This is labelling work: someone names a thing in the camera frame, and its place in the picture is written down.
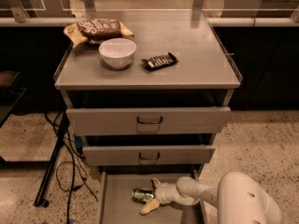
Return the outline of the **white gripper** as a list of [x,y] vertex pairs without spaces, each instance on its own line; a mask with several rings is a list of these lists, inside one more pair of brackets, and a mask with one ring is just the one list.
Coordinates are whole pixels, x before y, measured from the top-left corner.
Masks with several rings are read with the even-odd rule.
[[156,210],[161,204],[169,204],[176,203],[180,197],[179,192],[177,190],[177,186],[175,184],[163,183],[161,181],[153,177],[151,179],[152,186],[155,190],[155,198],[149,200],[143,208],[140,210],[140,214],[142,216],[149,214],[150,212]]

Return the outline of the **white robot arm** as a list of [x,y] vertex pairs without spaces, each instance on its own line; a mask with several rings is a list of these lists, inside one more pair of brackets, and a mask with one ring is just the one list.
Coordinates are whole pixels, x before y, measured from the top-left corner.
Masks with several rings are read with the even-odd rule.
[[175,183],[151,179],[153,197],[146,200],[141,215],[161,204],[196,205],[204,201],[218,210],[218,224],[282,224],[282,214],[274,199],[250,176],[240,172],[224,175],[216,188],[182,176]]

